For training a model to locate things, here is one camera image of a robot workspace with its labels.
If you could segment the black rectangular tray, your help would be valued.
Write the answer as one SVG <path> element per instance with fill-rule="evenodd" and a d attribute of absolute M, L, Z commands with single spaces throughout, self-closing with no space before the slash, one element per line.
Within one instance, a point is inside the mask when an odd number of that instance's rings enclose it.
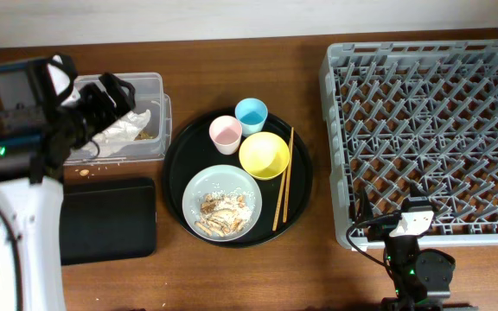
<path fill-rule="evenodd" d="M 61 263 L 147 257 L 156 251 L 156 187 L 151 178 L 64 187 Z"/>

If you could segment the grey plate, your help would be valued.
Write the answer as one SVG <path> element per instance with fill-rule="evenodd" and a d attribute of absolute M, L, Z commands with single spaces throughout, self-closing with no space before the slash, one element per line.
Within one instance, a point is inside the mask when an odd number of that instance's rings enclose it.
<path fill-rule="evenodd" d="M 209 237 L 194 225 L 203 196 L 211 193 L 243 194 L 246 197 L 246 202 L 252 209 L 252 218 L 241 232 L 225 238 Z M 196 237 L 208 242 L 233 242 L 247 236 L 257 224 L 262 207 L 263 197 L 257 182 L 243 169 L 231 165 L 214 165 L 203 169 L 189 181 L 182 195 L 182 213 L 188 229 Z"/>

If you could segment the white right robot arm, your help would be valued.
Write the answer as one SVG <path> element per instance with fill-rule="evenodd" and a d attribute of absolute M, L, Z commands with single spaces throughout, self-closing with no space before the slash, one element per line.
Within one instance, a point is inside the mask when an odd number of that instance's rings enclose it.
<path fill-rule="evenodd" d="M 430 228 L 434 213 L 437 211 L 416 184 L 410 185 L 410 194 L 402 201 L 400 209 L 377 217 L 373 214 L 373 205 L 364 189 L 359 191 L 358 199 L 356 227 L 367 228 L 367 238 L 370 241 L 422 236 Z"/>

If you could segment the black round tray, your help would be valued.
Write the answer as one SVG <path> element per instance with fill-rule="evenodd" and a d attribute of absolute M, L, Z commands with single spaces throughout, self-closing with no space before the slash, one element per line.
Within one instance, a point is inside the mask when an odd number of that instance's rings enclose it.
<path fill-rule="evenodd" d="M 172 140 L 163 163 L 163 199 L 170 214 L 194 237 L 212 244 L 204 232 L 192 228 L 193 221 L 187 220 L 182 207 L 182 197 L 188 183 L 203 169 L 214 165 L 232 165 L 240 168 L 236 155 L 222 155 L 211 142 L 208 130 L 217 117 L 234 114 L 234 108 L 210 111 L 188 123 Z M 313 184 L 313 167 L 307 146 L 291 126 L 280 117 L 269 115 L 264 130 L 277 134 L 283 139 L 294 138 L 293 160 L 290 175 L 290 196 L 288 199 L 287 221 L 280 222 L 272 229 L 277 208 L 280 177 L 270 181 L 258 181 L 263 199 L 263 211 L 256 219 L 255 226 L 244 236 L 232 241 L 218 242 L 217 245 L 229 248 L 245 248 L 270 241 L 294 225 L 310 203 Z"/>

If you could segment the grey dishwasher rack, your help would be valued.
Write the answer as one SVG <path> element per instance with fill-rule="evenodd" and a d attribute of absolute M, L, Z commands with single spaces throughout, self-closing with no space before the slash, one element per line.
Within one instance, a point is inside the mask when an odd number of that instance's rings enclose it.
<path fill-rule="evenodd" d="M 498 245 L 498 39 L 335 43 L 320 72 L 337 242 L 373 249 L 374 216 L 411 187 L 436 216 L 424 247 Z"/>

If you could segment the yellow bowl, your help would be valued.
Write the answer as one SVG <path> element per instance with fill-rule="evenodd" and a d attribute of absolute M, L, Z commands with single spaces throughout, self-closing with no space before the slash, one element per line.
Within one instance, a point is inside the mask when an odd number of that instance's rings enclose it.
<path fill-rule="evenodd" d="M 252 177 L 268 181 L 281 175 L 290 163 L 288 144 L 277 134 L 259 132 L 250 135 L 239 148 L 241 167 Z"/>

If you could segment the left wooden chopstick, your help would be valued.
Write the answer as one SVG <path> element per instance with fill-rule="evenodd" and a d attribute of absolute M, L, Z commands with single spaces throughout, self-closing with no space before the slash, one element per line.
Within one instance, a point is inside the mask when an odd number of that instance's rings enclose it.
<path fill-rule="evenodd" d="M 280 216 L 280 211 L 282 209 L 282 205 L 284 202 L 284 194 L 286 193 L 286 184 L 289 181 L 289 174 L 291 170 L 291 156 L 292 156 L 292 147 L 293 147 L 293 137 L 294 137 L 294 129 L 290 130 L 290 141 L 288 143 L 288 148 L 289 148 L 289 161 L 287 164 L 286 169 L 282 173 L 281 176 L 281 182 L 280 182 L 280 189 L 278 193 L 278 200 L 276 204 L 276 210 L 275 210 L 275 215 L 274 215 L 274 220 L 272 223 L 272 230 L 275 232 L 278 228 L 278 221 L 279 221 L 279 216 Z"/>

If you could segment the wooden chopstick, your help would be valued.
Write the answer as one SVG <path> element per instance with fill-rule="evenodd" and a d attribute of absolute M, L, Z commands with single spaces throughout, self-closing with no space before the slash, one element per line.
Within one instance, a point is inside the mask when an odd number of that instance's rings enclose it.
<path fill-rule="evenodd" d="M 282 205 L 284 202 L 284 194 L 286 193 L 286 184 L 289 181 L 289 174 L 291 170 L 291 156 L 292 156 L 292 147 L 293 147 L 293 137 L 294 137 L 294 129 L 290 130 L 290 141 L 288 143 L 288 148 L 289 148 L 289 161 L 287 164 L 286 169 L 282 173 L 281 176 L 281 182 L 280 182 L 280 189 L 278 193 L 278 200 L 276 204 L 276 210 L 275 210 L 275 215 L 274 215 L 274 220 L 272 223 L 272 230 L 275 232 L 278 228 L 278 221 L 279 221 L 279 216 L 280 216 L 280 211 L 282 209 Z"/>
<path fill-rule="evenodd" d="M 289 151 L 290 151 L 290 161 L 288 163 L 287 169 L 285 170 L 285 193 L 284 193 L 284 210 L 283 210 L 283 223 L 287 222 L 288 211 L 289 211 L 289 197 L 290 197 L 290 186 L 291 186 L 291 168 L 292 168 L 292 160 L 293 160 L 293 145 L 294 145 L 294 128 L 290 129 L 290 142 L 289 142 Z"/>

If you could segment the rice and food scraps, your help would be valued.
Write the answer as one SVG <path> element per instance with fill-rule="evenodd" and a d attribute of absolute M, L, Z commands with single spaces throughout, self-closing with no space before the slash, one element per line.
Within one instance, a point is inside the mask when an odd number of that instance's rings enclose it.
<path fill-rule="evenodd" d="M 225 238 L 241 232 L 252 218 L 243 194 L 211 193 L 203 196 L 194 225 L 209 237 Z"/>

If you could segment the clear plastic bin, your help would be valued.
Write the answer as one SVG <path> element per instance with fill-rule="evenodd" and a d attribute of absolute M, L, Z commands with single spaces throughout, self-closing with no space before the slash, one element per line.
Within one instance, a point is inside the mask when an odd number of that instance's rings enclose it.
<path fill-rule="evenodd" d="M 172 133 L 171 100 L 163 90 L 158 73 L 119 73 L 120 79 L 133 84 L 136 89 L 136 107 L 132 112 L 151 111 L 151 118 L 134 142 L 107 157 L 91 156 L 81 149 L 71 152 L 66 165 L 110 164 L 121 162 L 161 161 L 170 146 Z"/>

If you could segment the white napkin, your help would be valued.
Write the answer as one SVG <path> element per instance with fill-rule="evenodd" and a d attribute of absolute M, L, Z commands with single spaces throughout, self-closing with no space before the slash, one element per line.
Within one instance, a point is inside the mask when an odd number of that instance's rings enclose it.
<path fill-rule="evenodd" d="M 92 141 L 81 150 L 91 156 L 96 156 L 96 154 L 99 154 L 100 157 L 111 156 L 127 144 L 134 142 L 149 123 L 150 118 L 150 110 L 141 114 L 130 111 L 107 129 L 95 135 Z"/>

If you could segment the blue cup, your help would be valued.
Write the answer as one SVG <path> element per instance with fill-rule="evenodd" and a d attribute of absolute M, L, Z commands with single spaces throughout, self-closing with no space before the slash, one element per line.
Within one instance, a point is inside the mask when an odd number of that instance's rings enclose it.
<path fill-rule="evenodd" d="M 242 136 L 250 136 L 263 129 L 268 109 L 260 99 L 244 98 L 235 106 L 234 115 L 241 123 Z"/>

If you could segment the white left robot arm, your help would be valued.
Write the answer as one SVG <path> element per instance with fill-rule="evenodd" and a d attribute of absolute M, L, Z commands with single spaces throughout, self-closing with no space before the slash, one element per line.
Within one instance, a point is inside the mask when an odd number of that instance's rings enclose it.
<path fill-rule="evenodd" d="M 63 310 L 60 216 L 63 166 L 136 106 L 112 73 L 63 105 L 0 111 L 0 310 Z"/>

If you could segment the right wooden chopstick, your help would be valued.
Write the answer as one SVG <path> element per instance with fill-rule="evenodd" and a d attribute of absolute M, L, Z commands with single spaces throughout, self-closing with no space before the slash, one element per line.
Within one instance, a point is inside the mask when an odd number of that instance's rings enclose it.
<path fill-rule="evenodd" d="M 292 168 L 292 160 L 293 160 L 293 145 L 294 145 L 294 128 L 290 129 L 290 142 L 289 142 L 289 151 L 290 151 L 290 161 L 288 163 L 287 169 L 285 170 L 285 193 L 284 193 L 284 210 L 283 210 L 283 223 L 287 222 L 288 211 L 289 211 L 289 197 L 290 197 L 290 186 L 291 186 L 291 168 Z"/>

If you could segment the pink cup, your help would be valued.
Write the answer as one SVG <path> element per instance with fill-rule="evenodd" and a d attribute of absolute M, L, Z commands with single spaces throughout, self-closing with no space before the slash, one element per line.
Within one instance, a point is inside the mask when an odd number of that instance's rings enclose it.
<path fill-rule="evenodd" d="M 209 126 L 209 136 L 215 148 L 223 155 L 234 154 L 240 144 L 241 123 L 232 116 L 217 117 Z"/>

